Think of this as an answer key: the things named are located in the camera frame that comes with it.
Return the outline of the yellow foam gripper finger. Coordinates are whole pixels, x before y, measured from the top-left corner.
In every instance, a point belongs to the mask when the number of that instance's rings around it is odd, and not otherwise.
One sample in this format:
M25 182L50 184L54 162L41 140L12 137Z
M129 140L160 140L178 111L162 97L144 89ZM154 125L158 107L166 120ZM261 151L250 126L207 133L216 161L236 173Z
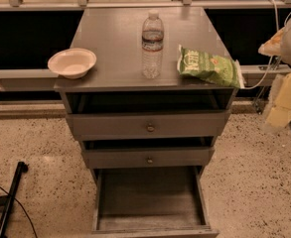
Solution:
M284 29L277 31L268 41L262 44L258 52L264 56L280 56L281 55L281 40L284 34Z
M280 130L291 122L291 72L286 75L276 75L263 117L267 130Z

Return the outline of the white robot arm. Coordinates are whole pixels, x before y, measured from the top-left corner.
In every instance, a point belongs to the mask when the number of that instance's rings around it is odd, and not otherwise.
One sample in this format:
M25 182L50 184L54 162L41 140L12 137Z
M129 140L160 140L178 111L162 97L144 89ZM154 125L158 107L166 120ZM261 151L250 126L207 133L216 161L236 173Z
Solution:
M285 26L262 44L258 52L265 56L278 56L291 66L291 18ZM272 82L269 103L264 111L265 126L285 128L291 122L291 72L278 74Z

